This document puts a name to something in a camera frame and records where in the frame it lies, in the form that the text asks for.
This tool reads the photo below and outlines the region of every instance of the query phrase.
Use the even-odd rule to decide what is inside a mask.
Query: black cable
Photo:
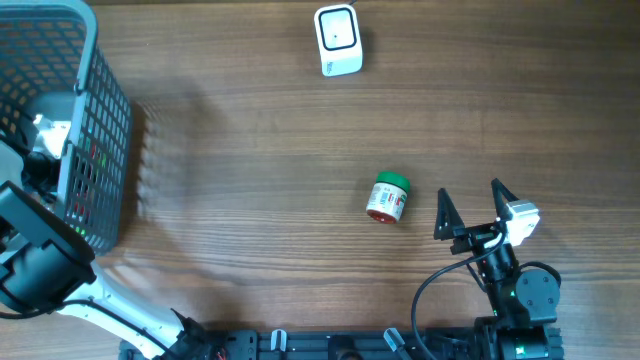
[[[459,261],[455,264],[449,265],[447,267],[444,267],[440,270],[438,270],[437,272],[435,272],[433,275],[429,276],[427,278],[427,280],[425,280],[422,285],[420,285],[420,287],[418,288],[418,291],[416,291],[416,295],[413,297],[413,303],[411,304],[411,327],[413,328],[413,334],[416,337],[416,341],[418,342],[418,346],[420,347],[420,349],[424,352],[424,354],[427,356],[427,359],[431,359],[431,360],[438,360],[435,356],[433,356],[433,354],[431,353],[431,351],[429,351],[429,349],[427,348],[427,345],[425,345],[425,343],[422,341],[422,338],[420,337],[420,332],[418,331],[418,324],[417,324],[417,316],[416,316],[416,311],[418,308],[418,300],[420,300],[420,296],[422,295],[422,292],[424,291],[424,289],[426,289],[427,286],[429,286],[429,284],[431,284],[431,282],[433,282],[433,280],[437,279],[438,277],[440,277],[440,275],[442,274],[446,274],[451,270],[457,269],[461,266],[465,266],[467,264],[471,264],[474,263],[476,261],[480,261],[486,257],[488,257],[489,255],[493,254],[494,252],[496,252],[501,246],[502,244],[504,244],[504,240],[506,239],[506,231],[502,231],[502,238],[500,239],[500,241],[498,241],[498,243],[491,248],[491,250],[489,250],[489,252],[482,254],[480,256],[472,256],[466,260],[462,260]]]
[[[52,313],[54,311],[62,310],[63,308],[65,308],[66,306],[69,306],[69,305],[84,305],[84,306],[88,306],[90,308],[93,308],[95,310],[98,310],[98,311],[102,312],[103,314],[105,314],[105,315],[111,317],[112,319],[116,320],[117,322],[121,323],[122,325],[128,327],[129,329],[131,329],[131,330],[137,332],[138,334],[142,335],[143,337],[147,338],[149,341],[151,341],[156,346],[158,346],[160,349],[162,349],[162,351],[164,351],[165,354],[170,355],[174,359],[180,359],[180,357],[178,355],[176,355],[167,346],[165,346],[162,342],[160,342],[160,340],[158,340],[158,339],[154,338],[153,336],[151,336],[147,332],[147,330],[137,327],[136,325],[132,324],[128,320],[122,318],[120,315],[118,315],[118,314],[114,313],[113,311],[111,311],[111,310],[109,310],[109,309],[107,309],[105,307],[102,307],[102,306],[100,306],[100,305],[98,305],[95,302],[90,301],[90,300],[63,301],[62,304],[60,304],[60,305],[50,306],[48,308],[36,310],[36,311],[30,312],[30,313],[26,313],[26,314],[0,313],[0,319],[6,319],[6,320],[32,319],[32,318],[40,316],[40,315],[50,314],[50,313]]]
[[[542,270],[547,271],[549,274],[551,274],[551,276],[553,276],[556,281],[558,282],[558,287],[560,287],[560,284],[562,284],[562,277],[560,276],[560,273],[558,272],[558,270],[552,268],[551,266],[540,262],[540,261],[529,261],[526,262],[522,265],[520,265],[520,270],[526,268],[526,267],[537,267],[540,268]]]
[[[484,286],[484,284],[482,283],[482,281],[478,277],[478,274],[476,274],[476,271],[473,270],[473,268],[471,267],[471,264],[467,264],[467,269],[469,270],[469,273],[473,277],[473,280],[475,280],[476,284],[478,284],[478,287],[480,287],[480,290],[482,290],[483,293],[486,293],[487,292],[487,288]]]

